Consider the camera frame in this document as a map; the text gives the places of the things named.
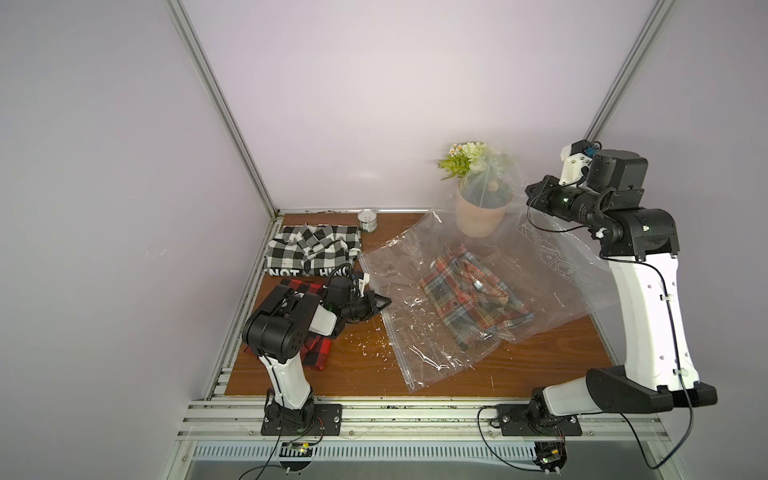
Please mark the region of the black white checked shirt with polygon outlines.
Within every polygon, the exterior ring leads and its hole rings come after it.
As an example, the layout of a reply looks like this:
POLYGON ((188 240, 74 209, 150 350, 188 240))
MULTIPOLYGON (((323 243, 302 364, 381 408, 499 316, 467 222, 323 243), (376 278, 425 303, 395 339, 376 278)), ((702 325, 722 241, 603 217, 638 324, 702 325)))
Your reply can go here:
POLYGON ((264 267, 271 276, 341 276, 361 253, 357 226, 287 225, 268 242, 264 267))

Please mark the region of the multicolour tartan shirt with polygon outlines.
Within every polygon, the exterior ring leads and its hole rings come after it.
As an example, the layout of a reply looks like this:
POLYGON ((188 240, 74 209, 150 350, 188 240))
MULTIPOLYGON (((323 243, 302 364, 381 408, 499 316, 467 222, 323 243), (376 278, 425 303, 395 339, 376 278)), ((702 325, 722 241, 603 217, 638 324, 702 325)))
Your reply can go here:
POLYGON ((460 348, 493 338, 512 339, 512 330, 534 312, 465 245, 448 245, 418 282, 460 348))

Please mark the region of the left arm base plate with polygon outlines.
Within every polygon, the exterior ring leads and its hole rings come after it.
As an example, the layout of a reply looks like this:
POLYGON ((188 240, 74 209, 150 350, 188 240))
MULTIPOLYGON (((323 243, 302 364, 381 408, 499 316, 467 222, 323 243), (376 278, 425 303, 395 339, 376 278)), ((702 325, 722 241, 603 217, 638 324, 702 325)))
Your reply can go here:
POLYGON ((262 436, 338 436, 342 423, 341 404, 314 404, 302 409, 289 409, 270 403, 265 411, 262 436))

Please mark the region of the clear plastic vacuum bag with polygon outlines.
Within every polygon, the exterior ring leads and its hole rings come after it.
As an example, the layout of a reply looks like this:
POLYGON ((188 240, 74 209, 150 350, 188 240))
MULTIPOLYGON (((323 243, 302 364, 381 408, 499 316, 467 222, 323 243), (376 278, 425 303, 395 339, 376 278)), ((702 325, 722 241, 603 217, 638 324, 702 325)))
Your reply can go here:
POLYGON ((505 343, 537 334, 617 303, 606 265, 563 222, 530 209, 525 184, 501 224, 486 238, 465 236, 457 227, 456 190, 381 247, 362 257, 372 287, 392 299, 382 314, 389 342, 410 392, 425 389, 467 370, 505 343), (430 264, 445 249, 463 244, 534 312, 534 319, 512 330, 514 337, 493 338, 462 349, 419 287, 430 264))

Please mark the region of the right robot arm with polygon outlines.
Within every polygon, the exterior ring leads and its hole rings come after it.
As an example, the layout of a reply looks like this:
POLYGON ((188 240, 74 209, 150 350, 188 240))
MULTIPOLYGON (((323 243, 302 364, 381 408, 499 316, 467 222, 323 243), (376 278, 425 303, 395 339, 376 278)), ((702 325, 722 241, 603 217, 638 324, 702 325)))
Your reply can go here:
POLYGON ((530 419, 651 414, 716 404, 717 390, 701 381, 684 333, 675 220, 665 210, 641 205, 647 159, 582 140, 565 147, 561 160, 559 177, 547 175, 526 187, 527 205, 586 228, 599 242, 599 256, 617 286, 626 361, 536 389, 530 419))

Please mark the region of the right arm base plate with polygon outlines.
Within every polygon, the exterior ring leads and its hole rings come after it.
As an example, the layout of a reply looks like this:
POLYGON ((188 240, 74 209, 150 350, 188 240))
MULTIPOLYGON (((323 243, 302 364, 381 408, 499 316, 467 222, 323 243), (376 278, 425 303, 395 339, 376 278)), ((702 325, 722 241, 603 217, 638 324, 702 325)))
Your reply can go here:
POLYGON ((582 428, 575 416, 553 416, 532 404, 499 404, 495 424, 503 436, 579 437, 582 428))

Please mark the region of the red black checked shirt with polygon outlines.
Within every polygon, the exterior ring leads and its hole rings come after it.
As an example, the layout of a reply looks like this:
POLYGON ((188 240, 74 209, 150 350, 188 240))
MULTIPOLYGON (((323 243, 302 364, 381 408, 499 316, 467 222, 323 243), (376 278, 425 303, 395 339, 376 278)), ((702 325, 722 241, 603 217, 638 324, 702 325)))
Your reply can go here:
POLYGON ((310 306, 322 311, 320 284, 283 279, 246 321, 242 341, 256 356, 286 364, 299 356, 304 367, 323 370, 332 340, 311 330, 310 306))

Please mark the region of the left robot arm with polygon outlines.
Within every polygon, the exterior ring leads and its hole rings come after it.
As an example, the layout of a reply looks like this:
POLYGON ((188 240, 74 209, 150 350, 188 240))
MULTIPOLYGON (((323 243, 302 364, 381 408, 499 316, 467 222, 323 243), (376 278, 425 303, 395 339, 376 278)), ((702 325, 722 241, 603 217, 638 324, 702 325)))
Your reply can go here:
POLYGON ((334 276, 324 283, 285 278, 255 308, 242 341, 262 362, 271 381, 267 416, 297 424, 314 419, 315 397, 304 367, 320 366, 323 345, 350 324, 382 313, 392 299, 364 279, 334 276))

